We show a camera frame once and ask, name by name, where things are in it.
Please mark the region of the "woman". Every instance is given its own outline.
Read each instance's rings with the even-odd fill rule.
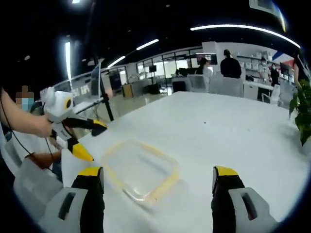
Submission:
[[[200,66],[195,72],[195,74],[203,74],[203,78],[206,83],[207,90],[209,87],[210,77],[213,75],[213,71],[211,71],[208,67],[209,67],[209,61],[206,58],[202,58],[200,60]]]
[[[272,64],[272,66],[271,66],[271,79],[272,79],[271,86],[279,85],[278,77],[279,77],[279,74],[278,74],[278,71],[276,70],[276,65]]]
[[[299,52],[294,59],[294,82],[298,88],[301,88],[301,80],[310,82],[310,71],[302,53]]]

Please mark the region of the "robotic arm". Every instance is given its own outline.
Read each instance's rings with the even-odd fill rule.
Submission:
[[[77,158],[92,162],[94,159],[76,138],[67,131],[65,126],[92,130],[92,135],[97,136],[107,129],[107,126],[92,119],[82,119],[73,112],[73,94],[64,91],[55,91],[49,87],[43,99],[44,114],[52,122],[51,137]]]

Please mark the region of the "white robot body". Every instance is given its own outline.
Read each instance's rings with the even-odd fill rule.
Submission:
[[[73,115],[73,94],[70,92],[56,91],[49,87],[45,97],[44,113],[48,119],[60,123]]]

